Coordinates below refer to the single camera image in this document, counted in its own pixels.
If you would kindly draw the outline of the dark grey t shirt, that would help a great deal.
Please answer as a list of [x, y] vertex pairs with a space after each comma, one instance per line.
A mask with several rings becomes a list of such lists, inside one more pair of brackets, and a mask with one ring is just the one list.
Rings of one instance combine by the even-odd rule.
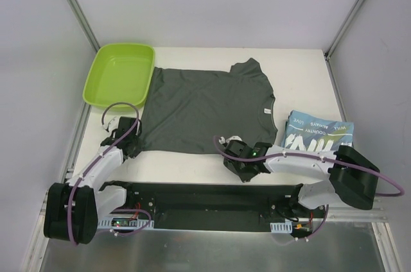
[[274, 143], [274, 90], [259, 62], [229, 71], [155, 68], [141, 118], [142, 151], [214, 154], [214, 136]]

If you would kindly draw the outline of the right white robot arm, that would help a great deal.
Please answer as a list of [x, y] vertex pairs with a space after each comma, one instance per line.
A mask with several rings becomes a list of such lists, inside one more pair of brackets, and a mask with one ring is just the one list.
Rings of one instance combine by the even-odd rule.
[[224, 144], [224, 166], [241, 181], [249, 182], [266, 173], [285, 173], [311, 178], [298, 183], [290, 201], [290, 212], [304, 217], [322, 205], [345, 203], [359, 210], [373, 207], [379, 169], [351, 146], [335, 151], [309, 152], [258, 142], [254, 147], [241, 140]]

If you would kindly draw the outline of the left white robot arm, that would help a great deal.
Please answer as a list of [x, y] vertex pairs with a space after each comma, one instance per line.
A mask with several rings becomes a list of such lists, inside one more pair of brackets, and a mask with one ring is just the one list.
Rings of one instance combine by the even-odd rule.
[[98, 221], [118, 209], [127, 214], [136, 199], [126, 189], [103, 184], [114, 170], [138, 154], [141, 121], [123, 117], [112, 120], [97, 154], [78, 174], [65, 183], [54, 183], [48, 191], [43, 233], [50, 239], [88, 244], [98, 228]]

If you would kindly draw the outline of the folded blue printed t shirt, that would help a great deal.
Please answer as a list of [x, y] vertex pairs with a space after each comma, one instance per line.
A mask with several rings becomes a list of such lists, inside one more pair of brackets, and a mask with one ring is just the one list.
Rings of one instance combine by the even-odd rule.
[[281, 147], [292, 150], [337, 151], [353, 145], [354, 123], [332, 121], [292, 110], [285, 124]]

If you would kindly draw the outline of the lime green plastic bin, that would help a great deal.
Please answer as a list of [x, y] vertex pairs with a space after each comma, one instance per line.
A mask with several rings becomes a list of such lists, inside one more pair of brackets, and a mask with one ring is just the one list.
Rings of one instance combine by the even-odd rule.
[[96, 108], [116, 102], [144, 106], [155, 67], [155, 49], [146, 44], [112, 43], [102, 46], [92, 62], [83, 100]]

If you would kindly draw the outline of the left aluminium frame post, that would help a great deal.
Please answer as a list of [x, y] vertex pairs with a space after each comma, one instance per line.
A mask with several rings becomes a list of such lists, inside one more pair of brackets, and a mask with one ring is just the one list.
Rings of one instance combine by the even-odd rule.
[[84, 32], [87, 40], [92, 48], [97, 52], [100, 49], [100, 43], [98, 42], [96, 35], [94, 34], [87, 17], [85, 16], [82, 7], [78, 0], [66, 0], [71, 8], [72, 13], [76, 17], [82, 31]]

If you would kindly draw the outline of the aluminium frame post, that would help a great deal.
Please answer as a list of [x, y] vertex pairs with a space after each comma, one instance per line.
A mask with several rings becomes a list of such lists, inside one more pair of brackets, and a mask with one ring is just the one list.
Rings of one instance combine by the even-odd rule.
[[76, 17], [82, 31], [84, 32], [87, 40], [92, 48], [97, 52], [100, 49], [100, 43], [98, 42], [96, 35], [94, 34], [87, 17], [85, 16], [82, 7], [78, 0], [66, 0], [71, 8], [72, 13]]
[[343, 39], [344, 35], [347, 33], [348, 29], [352, 25], [352, 22], [354, 21], [355, 17], [359, 14], [360, 10], [362, 9], [362, 6], [365, 4], [366, 0], [355, 0], [354, 4], [352, 5], [349, 13], [345, 17], [342, 25], [337, 31], [337, 34], [335, 35], [334, 39], [332, 40], [330, 46], [328, 49], [324, 52], [324, 57], [326, 61], [329, 61], [330, 58], [332, 57], [333, 53], [336, 51], [339, 43]]

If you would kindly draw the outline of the right aluminium frame post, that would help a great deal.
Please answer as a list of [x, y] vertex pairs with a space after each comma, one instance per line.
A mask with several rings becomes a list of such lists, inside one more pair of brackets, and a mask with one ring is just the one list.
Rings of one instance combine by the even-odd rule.
[[337, 34], [335, 35], [334, 39], [332, 40], [330, 46], [328, 49], [324, 52], [324, 57], [326, 61], [329, 61], [330, 58], [332, 57], [333, 53], [336, 51], [339, 43], [343, 39], [344, 35], [347, 33], [348, 29], [352, 25], [352, 22], [354, 21], [355, 17], [359, 14], [360, 10], [362, 9], [362, 6], [365, 4], [366, 0], [355, 0], [354, 4], [352, 5], [349, 13], [345, 17], [342, 25], [337, 31]]

